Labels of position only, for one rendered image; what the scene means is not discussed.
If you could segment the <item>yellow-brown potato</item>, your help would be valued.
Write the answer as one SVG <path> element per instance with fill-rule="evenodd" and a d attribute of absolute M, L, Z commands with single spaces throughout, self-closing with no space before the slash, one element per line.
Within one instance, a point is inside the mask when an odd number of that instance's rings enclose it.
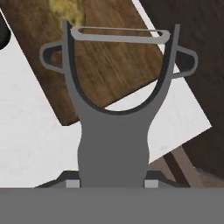
<path fill-rule="evenodd" d="M 82 0 L 48 0 L 50 12 L 55 22 L 62 27 L 62 20 L 67 20 L 71 26 L 83 26 L 85 10 Z"/>

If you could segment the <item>black round object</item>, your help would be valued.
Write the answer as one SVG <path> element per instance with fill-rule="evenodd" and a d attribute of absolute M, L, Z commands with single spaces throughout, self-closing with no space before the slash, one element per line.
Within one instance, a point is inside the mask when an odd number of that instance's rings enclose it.
<path fill-rule="evenodd" d="M 4 49 L 11 40 L 11 31 L 0 12 L 0 50 Z"/>

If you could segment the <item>brown wooden cutting board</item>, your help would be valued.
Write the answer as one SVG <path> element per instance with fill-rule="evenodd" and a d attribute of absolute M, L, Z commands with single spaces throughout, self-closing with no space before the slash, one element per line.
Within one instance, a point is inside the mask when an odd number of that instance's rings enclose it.
<path fill-rule="evenodd" d="M 121 35 L 144 35 L 144 11 L 139 0 L 82 0 L 86 26 L 119 27 Z M 78 121 L 68 97 L 64 76 L 45 69 L 40 47 L 61 39 L 47 0 L 0 0 L 0 10 L 10 25 L 23 54 L 38 79 L 53 112 L 63 126 Z M 75 62 L 87 97 L 106 106 L 154 81 L 162 65 L 156 45 L 77 42 Z"/>

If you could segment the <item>grey Y-shaped peeler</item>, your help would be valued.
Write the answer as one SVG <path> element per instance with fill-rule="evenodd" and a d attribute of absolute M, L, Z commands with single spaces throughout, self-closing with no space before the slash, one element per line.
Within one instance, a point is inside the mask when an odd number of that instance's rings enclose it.
<path fill-rule="evenodd" d="M 62 22 L 63 39 L 42 45 L 43 67 L 65 75 L 66 87 L 76 115 L 81 137 L 78 166 L 82 188 L 144 187 L 149 167 L 148 132 L 160 110 L 172 80 L 192 75 L 199 64 L 195 51 L 179 45 L 180 26 L 168 38 L 157 85 L 150 96 L 135 108 L 111 111 L 94 105 L 84 94 L 74 63 L 76 40 L 155 43 L 151 37 L 82 34 L 68 21 Z"/>

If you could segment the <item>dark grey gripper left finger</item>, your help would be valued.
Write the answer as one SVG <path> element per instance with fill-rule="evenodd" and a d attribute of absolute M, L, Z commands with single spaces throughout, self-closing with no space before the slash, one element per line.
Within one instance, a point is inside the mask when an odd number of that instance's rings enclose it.
<path fill-rule="evenodd" d="M 38 188 L 79 188 L 80 176 L 78 171 L 63 171 L 56 179 L 38 185 Z"/>

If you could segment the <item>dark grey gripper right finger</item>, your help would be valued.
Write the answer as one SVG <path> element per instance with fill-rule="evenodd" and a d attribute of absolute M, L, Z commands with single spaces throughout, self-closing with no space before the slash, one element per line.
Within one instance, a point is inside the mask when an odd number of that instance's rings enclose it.
<path fill-rule="evenodd" d="M 144 180 L 145 188 L 173 188 L 179 187 L 179 184 L 169 180 L 161 171 L 147 171 Z"/>

